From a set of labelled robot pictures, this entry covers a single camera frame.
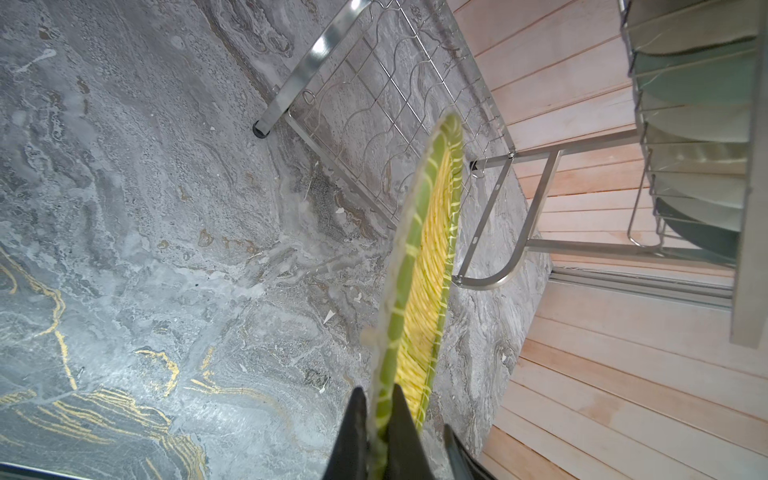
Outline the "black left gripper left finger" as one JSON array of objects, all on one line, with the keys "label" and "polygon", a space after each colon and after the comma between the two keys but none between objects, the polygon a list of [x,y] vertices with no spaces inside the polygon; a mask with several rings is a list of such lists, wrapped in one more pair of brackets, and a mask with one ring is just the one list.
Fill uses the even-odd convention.
[{"label": "black left gripper left finger", "polygon": [[364,480],[367,477],[367,401],[355,387],[347,404],[323,480]]}]

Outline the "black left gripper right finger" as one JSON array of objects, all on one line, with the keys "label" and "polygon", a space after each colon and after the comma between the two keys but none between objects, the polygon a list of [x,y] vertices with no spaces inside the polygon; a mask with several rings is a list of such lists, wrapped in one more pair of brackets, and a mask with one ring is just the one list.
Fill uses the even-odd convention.
[{"label": "black left gripper right finger", "polygon": [[388,446],[384,479],[433,480],[434,475],[424,453],[402,388],[395,384],[392,414],[386,430]]}]

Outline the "yellow green woven plate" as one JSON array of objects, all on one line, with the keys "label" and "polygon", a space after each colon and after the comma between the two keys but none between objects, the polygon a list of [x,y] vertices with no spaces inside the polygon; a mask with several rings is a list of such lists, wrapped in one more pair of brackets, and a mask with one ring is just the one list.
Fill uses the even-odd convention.
[{"label": "yellow green woven plate", "polygon": [[385,471],[393,392],[403,390],[421,428],[436,375],[454,266],[463,182],[463,129],[445,113],[435,125],[413,175],[400,216],[373,341],[373,411],[368,476]]}]

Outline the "stainless steel dish rack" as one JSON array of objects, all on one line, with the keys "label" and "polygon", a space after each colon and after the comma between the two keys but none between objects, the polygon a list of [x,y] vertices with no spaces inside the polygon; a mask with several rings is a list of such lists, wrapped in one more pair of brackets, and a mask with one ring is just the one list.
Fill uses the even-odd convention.
[{"label": "stainless steel dish rack", "polygon": [[[642,53],[633,49],[626,31],[629,5],[620,5],[622,14],[622,43],[630,65],[628,74],[632,82],[633,117],[636,127],[599,135],[589,139],[555,143],[538,149],[520,150],[509,130],[501,122],[501,112],[492,99],[490,90],[482,78],[470,79],[470,71],[477,69],[477,62],[469,52],[463,35],[454,19],[439,21],[436,33],[430,33],[425,25],[415,24],[400,1],[349,1],[329,22],[314,44],[307,50],[288,79],[279,89],[265,112],[253,124],[256,137],[265,138],[274,125],[286,120],[306,144],[320,158],[334,168],[341,178],[361,196],[371,208],[395,225],[403,206],[389,207],[353,171],[348,162],[349,146],[353,133],[367,142],[375,142],[383,135],[394,134],[402,142],[403,155],[417,160],[423,153],[421,139],[429,137],[435,123],[447,112],[456,112],[463,129],[464,170],[479,178],[490,168],[498,168],[507,174],[515,162],[546,160],[543,177],[537,185],[533,208],[540,211],[548,197],[555,165],[566,155],[591,153],[615,146],[637,143],[644,156],[642,182],[648,186],[654,199],[654,218],[660,230],[671,230],[657,214],[655,200],[661,197],[688,197],[670,187],[654,183],[650,169],[647,145],[723,143],[691,140],[668,134],[645,121],[639,112],[644,92],[638,87],[633,75],[635,56]],[[523,232],[519,243],[507,264],[497,273],[472,278],[465,273],[453,277],[454,284],[471,290],[490,290],[504,284],[516,271],[523,256],[528,252],[560,253],[587,257],[619,258],[635,257],[643,262],[707,263],[732,268],[736,272],[731,297],[731,339],[734,343],[751,347],[763,333],[767,324],[767,265],[751,263],[751,255],[765,255],[767,247],[758,241],[759,233],[767,229],[767,218],[756,210],[760,187],[754,182],[755,161],[763,156],[756,143],[760,137],[756,118],[762,114],[758,93],[761,87],[761,63],[765,52],[763,21],[767,5],[761,3],[758,14],[756,61],[751,99],[741,105],[751,106],[751,121],[747,170],[741,177],[746,181],[742,231],[735,262],[701,249],[686,241],[683,248],[663,244],[644,245],[631,242],[626,246],[584,241],[535,240],[529,232]],[[380,94],[369,92],[369,102],[348,113],[341,127],[326,128],[321,125],[321,109],[326,95],[337,85],[329,77],[318,92],[308,87],[319,71],[329,61],[337,48],[348,37],[354,43],[349,52],[363,48],[362,61],[351,67],[345,77],[345,85],[364,84],[371,68],[380,69],[385,76],[384,89],[393,89],[400,102],[396,111],[390,111],[381,102]]]}]

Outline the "white plate dark lettered rim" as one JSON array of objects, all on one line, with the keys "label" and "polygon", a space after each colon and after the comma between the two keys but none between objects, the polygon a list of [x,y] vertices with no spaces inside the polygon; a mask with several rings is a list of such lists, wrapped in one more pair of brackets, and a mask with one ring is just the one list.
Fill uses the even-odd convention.
[{"label": "white plate dark lettered rim", "polygon": [[746,143],[647,145],[652,172],[745,175]]}]

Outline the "light green flower plate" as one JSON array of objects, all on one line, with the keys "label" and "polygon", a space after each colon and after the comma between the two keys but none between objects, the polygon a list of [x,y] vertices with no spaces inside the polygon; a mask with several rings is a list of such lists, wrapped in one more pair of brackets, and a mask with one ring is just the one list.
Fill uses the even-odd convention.
[{"label": "light green flower plate", "polygon": [[741,105],[752,96],[756,40],[674,55],[635,56],[638,87],[671,104]]}]

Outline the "grey blue round plate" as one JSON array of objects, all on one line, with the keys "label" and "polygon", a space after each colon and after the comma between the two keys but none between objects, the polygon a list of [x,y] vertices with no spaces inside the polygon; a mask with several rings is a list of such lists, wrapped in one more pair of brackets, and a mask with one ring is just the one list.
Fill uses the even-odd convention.
[{"label": "grey blue round plate", "polygon": [[740,240],[738,232],[696,221],[661,198],[655,200],[655,209],[664,222],[683,239],[724,259],[736,261]]}]

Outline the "cream plate with red flowers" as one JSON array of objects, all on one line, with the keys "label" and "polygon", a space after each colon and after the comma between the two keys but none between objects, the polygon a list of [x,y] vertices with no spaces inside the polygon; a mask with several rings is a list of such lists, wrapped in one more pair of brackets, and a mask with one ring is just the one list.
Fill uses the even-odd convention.
[{"label": "cream plate with red flowers", "polygon": [[644,94],[639,112],[655,128],[678,137],[723,143],[749,140],[750,105],[683,105]]}]

